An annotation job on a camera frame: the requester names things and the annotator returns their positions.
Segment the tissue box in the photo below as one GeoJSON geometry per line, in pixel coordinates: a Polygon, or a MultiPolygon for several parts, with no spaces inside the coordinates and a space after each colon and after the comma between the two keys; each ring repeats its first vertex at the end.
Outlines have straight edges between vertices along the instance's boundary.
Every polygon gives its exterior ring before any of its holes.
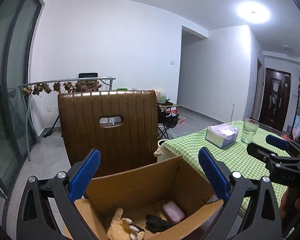
{"type": "Polygon", "coordinates": [[[206,140],[219,148],[224,148],[235,142],[239,129],[226,123],[208,126],[206,140]]]}

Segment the yellow object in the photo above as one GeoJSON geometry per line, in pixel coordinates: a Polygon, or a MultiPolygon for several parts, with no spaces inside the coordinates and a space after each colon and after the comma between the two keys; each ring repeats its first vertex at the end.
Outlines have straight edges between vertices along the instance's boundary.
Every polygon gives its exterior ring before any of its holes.
{"type": "Polygon", "coordinates": [[[118,208],[115,212],[107,236],[110,240],[142,240],[145,237],[143,231],[139,231],[135,226],[131,225],[132,221],[122,218],[123,209],[118,208]]]}

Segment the drying rack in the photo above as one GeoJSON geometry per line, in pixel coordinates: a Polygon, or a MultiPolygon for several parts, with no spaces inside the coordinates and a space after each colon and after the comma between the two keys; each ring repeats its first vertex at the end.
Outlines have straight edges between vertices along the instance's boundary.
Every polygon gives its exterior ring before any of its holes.
{"type": "MultiPolygon", "coordinates": [[[[28,96],[28,101],[26,102],[25,97],[22,94],[22,89],[24,87],[33,86],[33,85],[39,85],[39,84],[43,84],[43,83],[99,80],[103,84],[106,85],[106,90],[112,90],[112,83],[113,83],[113,80],[115,80],[115,79],[116,78],[114,78],[114,77],[97,77],[97,78],[88,77],[88,78],[56,79],[56,80],[47,80],[47,81],[33,82],[33,83],[23,84],[23,85],[19,85],[19,86],[10,88],[10,89],[13,89],[13,88],[19,88],[20,89],[20,93],[21,93],[21,96],[22,96],[22,99],[23,99],[23,103],[25,104],[25,107],[26,107],[26,141],[27,141],[28,160],[31,161],[31,158],[30,158],[30,148],[29,148],[29,137],[28,137],[28,123],[30,124],[32,130],[34,131],[35,136],[37,138],[37,141],[40,142],[41,139],[39,138],[37,132],[35,131],[33,123],[32,123],[32,120],[31,120],[31,117],[30,117],[30,108],[29,108],[29,106],[30,106],[31,96],[28,96]]],[[[51,135],[52,130],[53,130],[54,126],[56,125],[58,119],[59,119],[59,114],[58,114],[58,117],[56,118],[56,120],[55,120],[52,128],[50,129],[50,131],[45,134],[46,137],[49,136],[49,135],[51,135]]]]}

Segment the white wall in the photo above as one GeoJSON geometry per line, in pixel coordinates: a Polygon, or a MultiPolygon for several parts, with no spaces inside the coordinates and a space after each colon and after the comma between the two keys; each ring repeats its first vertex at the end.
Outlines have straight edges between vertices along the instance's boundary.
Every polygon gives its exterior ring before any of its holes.
{"type": "MultiPolygon", "coordinates": [[[[176,102],[182,26],[208,36],[199,25],[146,4],[54,0],[45,5],[37,25],[30,80],[98,72],[99,76],[117,78],[114,89],[160,90],[176,102]]],[[[56,97],[42,93],[33,100],[32,117],[38,134],[51,127],[58,115],[56,97]]]]}
{"type": "Polygon", "coordinates": [[[229,122],[244,117],[250,83],[247,25],[209,31],[209,38],[183,48],[178,104],[229,122]]]}
{"type": "Polygon", "coordinates": [[[256,88],[257,88],[257,76],[258,76],[258,59],[262,66],[265,64],[265,57],[263,56],[263,51],[256,37],[249,29],[250,33],[250,81],[249,90],[247,97],[247,105],[244,112],[244,118],[250,118],[253,111],[253,105],[255,102],[256,88]]]}
{"type": "Polygon", "coordinates": [[[266,56],[265,67],[291,73],[289,105],[288,105],[286,121],[284,122],[284,126],[283,126],[283,131],[286,131],[288,125],[292,126],[294,115],[297,109],[300,64],[283,58],[266,56]]]}

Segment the green checkered tablecloth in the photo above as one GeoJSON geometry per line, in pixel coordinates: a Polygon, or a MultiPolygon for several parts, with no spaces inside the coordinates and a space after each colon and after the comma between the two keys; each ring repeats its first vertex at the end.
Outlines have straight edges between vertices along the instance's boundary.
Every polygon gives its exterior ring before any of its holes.
{"type": "MultiPolygon", "coordinates": [[[[241,141],[243,121],[234,122],[234,126],[239,129],[237,140],[231,146],[224,149],[220,149],[205,140],[207,129],[165,141],[162,145],[167,147],[176,155],[182,155],[184,160],[202,174],[204,173],[198,162],[198,152],[202,147],[207,147],[215,159],[217,161],[224,162],[230,171],[239,171],[245,178],[249,179],[260,179],[262,176],[268,176],[269,171],[265,168],[265,164],[248,155],[247,145],[241,141]]],[[[253,142],[277,153],[279,156],[289,157],[285,151],[279,150],[278,148],[266,143],[266,136],[269,134],[279,137],[274,133],[258,128],[257,133],[253,138],[253,142]]],[[[272,183],[272,185],[278,204],[280,204],[282,195],[286,191],[287,187],[276,183],[272,183]]],[[[244,198],[241,208],[243,210],[247,210],[248,203],[249,198],[244,198]]]]}

